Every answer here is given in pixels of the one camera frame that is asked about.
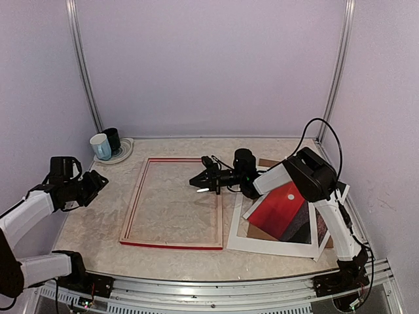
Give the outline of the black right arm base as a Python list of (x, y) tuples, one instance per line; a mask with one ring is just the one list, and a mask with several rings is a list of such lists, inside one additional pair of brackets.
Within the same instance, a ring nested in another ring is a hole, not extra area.
[(316, 296), (320, 298), (367, 286), (370, 283), (365, 269), (367, 261), (368, 256), (362, 252), (351, 261), (338, 260), (337, 272), (314, 277)]

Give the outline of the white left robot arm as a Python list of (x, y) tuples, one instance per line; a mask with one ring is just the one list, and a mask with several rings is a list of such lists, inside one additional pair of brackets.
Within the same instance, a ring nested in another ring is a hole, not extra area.
[(88, 207), (108, 182), (95, 170), (83, 171), (75, 157), (54, 156), (42, 183), (1, 214), (1, 295), (12, 300), (1, 311), (12, 309), (25, 289), (51, 279), (57, 287), (91, 294), (99, 290), (98, 278), (86, 271), (78, 252), (58, 250), (18, 259), (14, 248), (44, 218)]

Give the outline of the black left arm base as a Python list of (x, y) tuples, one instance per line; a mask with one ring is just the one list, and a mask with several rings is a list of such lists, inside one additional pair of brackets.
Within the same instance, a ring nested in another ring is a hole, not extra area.
[(110, 276), (87, 272), (81, 279), (70, 275), (58, 278), (58, 286), (93, 297), (110, 298), (115, 279)]

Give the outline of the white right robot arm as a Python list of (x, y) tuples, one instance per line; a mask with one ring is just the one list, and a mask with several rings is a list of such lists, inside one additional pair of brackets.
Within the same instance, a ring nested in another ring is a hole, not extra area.
[(365, 265), (374, 262), (374, 254), (355, 235), (340, 191), (341, 170), (312, 149), (298, 144), (288, 157), (264, 171), (256, 168), (256, 157), (248, 148), (235, 151), (232, 166), (215, 156), (203, 156), (201, 162), (205, 169), (189, 180), (201, 192), (220, 194), (222, 187), (237, 185), (244, 196), (255, 200), (293, 183), (302, 198), (318, 210), (335, 242), (338, 272), (317, 277), (317, 284), (349, 290), (356, 283), (372, 283), (374, 275), (367, 273)]

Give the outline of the light blue mug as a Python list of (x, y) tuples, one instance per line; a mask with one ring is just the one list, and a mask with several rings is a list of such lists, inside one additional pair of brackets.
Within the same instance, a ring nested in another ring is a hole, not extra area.
[(98, 133), (91, 137), (90, 146), (99, 160), (107, 161), (111, 158), (112, 150), (106, 134)]

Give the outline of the white round plate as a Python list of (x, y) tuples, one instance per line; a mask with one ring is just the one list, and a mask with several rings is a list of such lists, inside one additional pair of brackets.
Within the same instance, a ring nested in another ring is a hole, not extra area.
[(132, 138), (122, 138), (120, 143), (121, 146), (119, 150), (115, 155), (112, 155), (109, 160), (100, 160), (96, 155), (94, 155), (94, 161), (105, 165), (114, 165), (125, 161), (133, 152), (134, 140)]

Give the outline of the dark green mug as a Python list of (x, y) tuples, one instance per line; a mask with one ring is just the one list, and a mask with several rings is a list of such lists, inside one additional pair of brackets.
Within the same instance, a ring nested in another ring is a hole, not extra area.
[(119, 149), (121, 148), (120, 137), (118, 134), (118, 129), (116, 128), (107, 128), (102, 131), (106, 134), (109, 146), (111, 147), (111, 154), (114, 156), (118, 154)]

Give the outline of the brown cardboard backing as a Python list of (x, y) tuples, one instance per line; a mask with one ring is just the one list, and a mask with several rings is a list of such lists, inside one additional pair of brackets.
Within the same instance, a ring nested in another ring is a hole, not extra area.
[(275, 189), (261, 196), (243, 214), (249, 222), (247, 237), (311, 245), (312, 230), (316, 230), (318, 245), (326, 245), (328, 229), (318, 211), (301, 196), (283, 166), (274, 168), (273, 172), (257, 184), (262, 184), (261, 190), (270, 186)]

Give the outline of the aluminium front rail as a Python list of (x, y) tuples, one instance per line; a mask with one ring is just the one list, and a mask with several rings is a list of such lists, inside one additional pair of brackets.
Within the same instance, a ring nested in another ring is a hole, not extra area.
[(247, 281), (167, 281), (115, 276), (108, 298), (94, 297), (91, 308), (78, 302), (84, 294), (56, 288), (53, 282), (29, 294), (22, 313), (338, 313), (336, 304), (355, 294), (318, 296), (315, 273)]

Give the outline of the left aluminium corner post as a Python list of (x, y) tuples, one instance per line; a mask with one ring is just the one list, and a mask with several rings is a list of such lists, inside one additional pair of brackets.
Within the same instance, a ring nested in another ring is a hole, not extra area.
[(103, 124), (101, 121), (100, 113), (96, 100), (94, 97), (92, 84), (90, 81), (90, 76), (88, 73), (88, 67), (86, 59), (84, 56), (84, 49), (82, 45), (82, 36), (79, 26), (79, 20), (77, 15), (77, 2), (75, 0), (66, 0), (65, 1), (67, 17), (69, 20), (69, 28), (71, 32), (71, 37), (73, 40), (73, 47), (75, 51), (76, 62), (79, 68), (79, 75), (81, 78), (82, 86), (84, 88), (84, 93), (86, 96), (88, 109), (92, 117), (94, 127), (98, 133), (103, 131)]

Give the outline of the aluminium corner post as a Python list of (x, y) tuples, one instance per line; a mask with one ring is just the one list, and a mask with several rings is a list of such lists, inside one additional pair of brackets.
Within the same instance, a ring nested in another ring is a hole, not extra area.
[(84, 49), (82, 45), (82, 36), (79, 26), (79, 20), (77, 15), (77, 2), (75, 0), (66, 0), (65, 1), (67, 17), (69, 20), (69, 28), (71, 32), (71, 37), (73, 40), (73, 47), (75, 51), (76, 62), (79, 68), (79, 75), (81, 78), (82, 86), (84, 88), (84, 93), (86, 96), (88, 109), (92, 117), (94, 127), (98, 133), (103, 131), (103, 124), (101, 121), (100, 113), (96, 100), (94, 97), (92, 84), (90, 81), (90, 76), (88, 73), (88, 67), (86, 59), (84, 56)]
[(353, 25), (353, 20), (354, 20), (354, 13), (355, 13), (355, 3), (356, 3), (355, 0), (346, 1), (344, 19), (342, 23), (342, 31), (340, 34), (340, 42), (338, 46), (337, 60), (336, 60), (335, 68), (333, 71), (331, 87), (329, 90), (329, 94), (327, 96), (327, 104), (326, 104), (325, 112), (323, 114), (323, 119), (329, 124), (331, 123), (333, 110), (335, 108), (337, 95), (338, 95), (338, 89), (340, 87), (340, 82), (341, 82), (342, 75), (344, 72), (347, 51), (350, 45), (350, 36), (352, 32), (352, 25)]

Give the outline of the right aluminium corner post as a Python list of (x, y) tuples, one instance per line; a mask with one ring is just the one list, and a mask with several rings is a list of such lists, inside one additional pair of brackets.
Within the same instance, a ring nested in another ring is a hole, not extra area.
[(337, 95), (338, 95), (338, 89), (340, 87), (340, 82), (341, 82), (342, 75), (344, 72), (347, 51), (350, 45), (350, 36), (352, 32), (352, 25), (353, 25), (353, 20), (354, 20), (354, 13), (355, 13), (355, 3), (356, 3), (355, 0), (346, 1), (344, 19), (342, 23), (342, 31), (340, 34), (340, 42), (338, 46), (337, 60), (336, 60), (335, 68), (333, 71), (331, 87), (329, 90), (329, 94), (327, 96), (327, 104), (326, 104), (325, 112), (323, 114), (323, 119), (329, 124), (331, 123), (333, 110), (335, 108)]

